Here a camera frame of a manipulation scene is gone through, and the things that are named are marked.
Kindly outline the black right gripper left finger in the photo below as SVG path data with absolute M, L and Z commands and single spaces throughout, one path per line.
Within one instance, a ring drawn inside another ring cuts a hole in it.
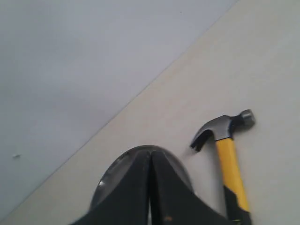
M 139 153 L 117 187 L 75 225 L 145 225 L 148 222 L 150 153 Z

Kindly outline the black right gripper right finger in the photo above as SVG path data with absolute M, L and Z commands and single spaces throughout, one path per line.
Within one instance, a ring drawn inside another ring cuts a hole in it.
M 154 225 L 230 225 L 194 193 L 183 164 L 165 151 L 151 154 L 151 217 Z

